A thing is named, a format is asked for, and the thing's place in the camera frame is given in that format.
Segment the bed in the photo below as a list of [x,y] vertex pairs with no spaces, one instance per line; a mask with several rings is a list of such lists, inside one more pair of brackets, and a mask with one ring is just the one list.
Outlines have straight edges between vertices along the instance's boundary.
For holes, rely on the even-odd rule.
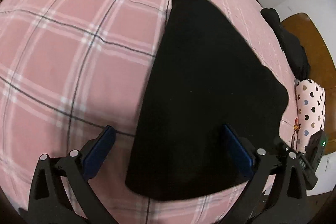
[[[287,89],[280,124],[290,144],[295,77],[256,0],[211,0]],[[213,223],[244,184],[181,202],[158,202],[125,186],[142,95],[171,0],[3,0],[0,4],[0,186],[27,209],[36,162],[64,156],[109,124],[116,143],[90,181],[119,223]],[[80,212],[74,195],[68,196]]]

